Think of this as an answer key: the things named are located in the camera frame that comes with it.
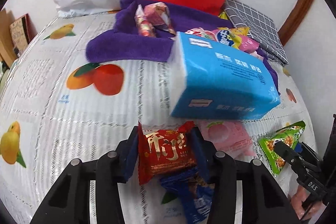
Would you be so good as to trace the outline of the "person's right hand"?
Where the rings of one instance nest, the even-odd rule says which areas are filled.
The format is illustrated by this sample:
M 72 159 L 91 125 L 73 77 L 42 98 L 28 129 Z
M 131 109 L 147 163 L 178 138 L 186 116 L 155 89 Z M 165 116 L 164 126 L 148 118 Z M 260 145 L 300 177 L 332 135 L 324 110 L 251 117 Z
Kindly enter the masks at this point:
M 299 219 L 308 222 L 310 222 L 311 219 L 316 221 L 316 215 L 319 215 L 320 212 L 324 210 L 325 206 L 321 201 L 318 201 L 311 207 L 307 215 L 303 216 L 305 214 L 305 209 L 302 207 L 302 203 L 308 198 L 308 195 L 309 192 L 299 185 L 295 194 L 289 197 L 289 200 Z

